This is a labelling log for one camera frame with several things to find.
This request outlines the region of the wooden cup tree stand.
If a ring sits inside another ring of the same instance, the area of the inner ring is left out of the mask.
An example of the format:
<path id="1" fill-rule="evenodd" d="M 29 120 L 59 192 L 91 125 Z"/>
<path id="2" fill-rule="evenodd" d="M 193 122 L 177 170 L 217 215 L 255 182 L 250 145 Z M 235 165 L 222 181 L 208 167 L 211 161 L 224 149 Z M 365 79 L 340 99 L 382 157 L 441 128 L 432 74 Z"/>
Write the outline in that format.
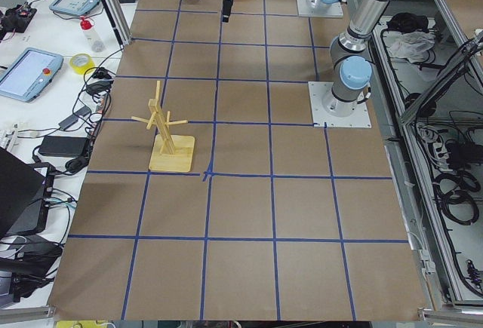
<path id="1" fill-rule="evenodd" d="M 131 119 L 145 123 L 147 130 L 155 126 L 158 131 L 149 161 L 151 171 L 188 173 L 192 167 L 195 137 L 170 132 L 170 126 L 187 124 L 188 121 L 172 121 L 171 112 L 165 114 L 162 111 L 160 94 L 161 82 L 157 81 L 155 97 L 148 102 L 150 117 L 145 119 L 132 116 Z"/>

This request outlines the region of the clear bottle red cap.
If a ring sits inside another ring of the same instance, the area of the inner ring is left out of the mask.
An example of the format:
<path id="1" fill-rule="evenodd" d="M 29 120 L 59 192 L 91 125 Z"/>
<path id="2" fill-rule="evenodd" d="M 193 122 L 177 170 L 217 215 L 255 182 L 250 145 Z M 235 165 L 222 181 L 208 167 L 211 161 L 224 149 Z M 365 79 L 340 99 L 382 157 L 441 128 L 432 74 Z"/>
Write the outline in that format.
<path id="1" fill-rule="evenodd" d="M 105 45 L 94 28 L 94 24 L 86 17 L 81 17 L 80 27 L 93 52 L 99 53 L 105 50 Z"/>

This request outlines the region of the teach pendant upper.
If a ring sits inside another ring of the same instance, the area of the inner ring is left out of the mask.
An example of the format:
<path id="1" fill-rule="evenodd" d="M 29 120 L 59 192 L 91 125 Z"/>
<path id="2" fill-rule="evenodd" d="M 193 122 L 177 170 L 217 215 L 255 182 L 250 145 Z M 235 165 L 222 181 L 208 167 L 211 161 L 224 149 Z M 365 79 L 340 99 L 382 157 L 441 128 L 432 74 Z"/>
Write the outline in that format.
<path id="1" fill-rule="evenodd" d="M 89 14 L 100 0 L 54 0 L 49 9 L 59 14 L 80 17 Z"/>

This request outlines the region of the teach pendant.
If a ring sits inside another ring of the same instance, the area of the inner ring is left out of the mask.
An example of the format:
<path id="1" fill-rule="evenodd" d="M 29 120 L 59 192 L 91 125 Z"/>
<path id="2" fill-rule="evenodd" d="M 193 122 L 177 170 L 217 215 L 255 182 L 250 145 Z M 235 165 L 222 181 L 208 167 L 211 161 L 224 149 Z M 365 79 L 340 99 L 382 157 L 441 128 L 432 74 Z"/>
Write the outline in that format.
<path id="1" fill-rule="evenodd" d="M 49 9 L 59 14 L 80 17 L 89 14 L 100 0 L 54 0 Z"/>
<path id="2" fill-rule="evenodd" d="M 29 102 L 52 82 L 62 65 L 60 54 L 27 48 L 1 76 L 1 95 Z"/>

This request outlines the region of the yellow tape roll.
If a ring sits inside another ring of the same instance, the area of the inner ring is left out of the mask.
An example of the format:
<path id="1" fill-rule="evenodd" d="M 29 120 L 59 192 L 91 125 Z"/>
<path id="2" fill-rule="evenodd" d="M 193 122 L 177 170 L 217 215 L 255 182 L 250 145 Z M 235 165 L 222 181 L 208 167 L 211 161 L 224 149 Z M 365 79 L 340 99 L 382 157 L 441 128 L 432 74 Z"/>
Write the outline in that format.
<path id="1" fill-rule="evenodd" d="M 75 74 L 84 75 L 93 72 L 96 68 L 92 57 L 89 54 L 80 53 L 72 56 L 69 65 Z"/>

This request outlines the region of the white cloth rag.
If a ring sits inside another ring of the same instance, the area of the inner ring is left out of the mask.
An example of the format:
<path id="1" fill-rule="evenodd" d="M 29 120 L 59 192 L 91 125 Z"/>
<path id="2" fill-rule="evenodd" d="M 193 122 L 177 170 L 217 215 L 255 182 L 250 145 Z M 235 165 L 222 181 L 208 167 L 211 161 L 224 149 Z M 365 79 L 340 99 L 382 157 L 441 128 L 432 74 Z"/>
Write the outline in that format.
<path id="1" fill-rule="evenodd" d="M 406 59 L 410 63 L 423 62 L 435 45 L 435 36 L 426 32 L 411 32 L 395 38 L 389 46 L 391 57 Z"/>

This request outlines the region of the teach pendant lower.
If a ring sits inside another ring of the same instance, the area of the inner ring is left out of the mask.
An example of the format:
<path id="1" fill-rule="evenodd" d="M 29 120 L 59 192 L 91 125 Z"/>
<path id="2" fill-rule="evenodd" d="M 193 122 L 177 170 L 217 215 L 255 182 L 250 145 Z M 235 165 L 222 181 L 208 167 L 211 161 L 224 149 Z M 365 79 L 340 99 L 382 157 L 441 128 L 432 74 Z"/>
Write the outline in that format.
<path id="1" fill-rule="evenodd" d="M 52 82 L 62 65 L 60 54 L 27 48 L 1 76 L 1 95 L 29 102 Z"/>

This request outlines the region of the black controller device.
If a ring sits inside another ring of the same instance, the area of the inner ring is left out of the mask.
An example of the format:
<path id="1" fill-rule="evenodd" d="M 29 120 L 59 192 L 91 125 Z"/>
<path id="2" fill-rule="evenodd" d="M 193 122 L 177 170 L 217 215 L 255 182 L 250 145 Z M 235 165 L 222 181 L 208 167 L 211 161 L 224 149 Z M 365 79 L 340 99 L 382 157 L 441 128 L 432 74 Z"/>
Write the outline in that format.
<path id="1" fill-rule="evenodd" d="M 1 17 L 2 31 L 24 33 L 36 13 L 28 2 L 7 9 Z"/>

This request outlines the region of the black power adapter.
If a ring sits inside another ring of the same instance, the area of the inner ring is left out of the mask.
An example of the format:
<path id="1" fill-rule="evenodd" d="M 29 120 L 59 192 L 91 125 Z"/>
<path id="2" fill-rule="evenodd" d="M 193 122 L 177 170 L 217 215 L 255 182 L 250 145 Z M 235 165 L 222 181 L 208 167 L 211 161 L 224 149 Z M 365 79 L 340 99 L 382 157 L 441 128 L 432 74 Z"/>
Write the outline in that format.
<path id="1" fill-rule="evenodd" d="M 88 146 L 86 137 L 77 136 L 45 136 L 38 153 L 50 157 L 73 157 L 83 155 Z"/>

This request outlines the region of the black laptop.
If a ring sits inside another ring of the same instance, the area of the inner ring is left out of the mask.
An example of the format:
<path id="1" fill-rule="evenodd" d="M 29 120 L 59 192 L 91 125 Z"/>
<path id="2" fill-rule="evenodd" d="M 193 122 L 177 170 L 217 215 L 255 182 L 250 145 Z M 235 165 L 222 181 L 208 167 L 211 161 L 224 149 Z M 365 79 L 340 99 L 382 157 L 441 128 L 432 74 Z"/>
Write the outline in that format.
<path id="1" fill-rule="evenodd" d="M 47 162 L 26 164 L 1 150 L 1 236 L 44 231 L 47 199 L 52 195 L 54 167 Z"/>

